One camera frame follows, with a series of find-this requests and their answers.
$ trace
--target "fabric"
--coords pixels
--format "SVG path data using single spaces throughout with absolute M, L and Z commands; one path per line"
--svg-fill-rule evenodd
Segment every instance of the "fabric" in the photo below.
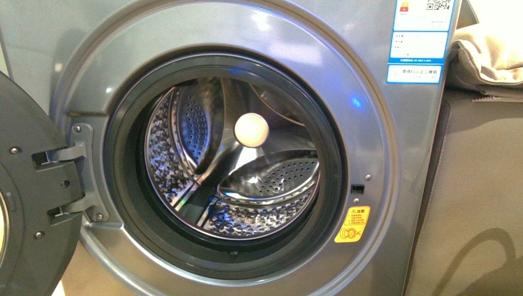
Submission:
M 490 31 L 481 23 L 456 30 L 447 85 L 523 101 L 523 38 L 519 30 Z
M 406 296 L 521 296 L 523 104 L 443 97 L 450 113 Z

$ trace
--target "door hinge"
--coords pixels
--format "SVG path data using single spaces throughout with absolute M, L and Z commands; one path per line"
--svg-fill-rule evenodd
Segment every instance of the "door hinge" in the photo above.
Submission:
M 50 162 L 76 162 L 84 191 L 84 197 L 61 206 L 61 212 L 64 214 L 85 212 L 93 221 L 106 221 L 109 213 L 96 186 L 93 170 L 93 127 L 86 123 L 73 125 L 70 143 L 72 146 L 68 148 L 47 152 Z

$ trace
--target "qr code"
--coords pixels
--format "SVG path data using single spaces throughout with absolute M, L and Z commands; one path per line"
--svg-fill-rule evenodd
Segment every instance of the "qr code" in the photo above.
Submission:
M 448 10 L 450 0 L 427 0 L 427 10 Z

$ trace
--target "door glass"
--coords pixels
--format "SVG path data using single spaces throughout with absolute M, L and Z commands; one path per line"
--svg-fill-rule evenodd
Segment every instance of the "door glass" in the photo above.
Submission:
M 4 259 L 4 249 L 7 245 L 7 208 L 4 196 L 0 191 L 0 266 Z

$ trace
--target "white label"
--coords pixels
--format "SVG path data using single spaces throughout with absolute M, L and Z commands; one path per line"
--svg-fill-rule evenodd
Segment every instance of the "white label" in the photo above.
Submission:
M 448 31 L 454 0 L 398 0 L 394 31 Z
M 447 32 L 394 32 L 390 57 L 442 59 Z
M 439 83 L 442 66 L 389 65 L 389 83 Z

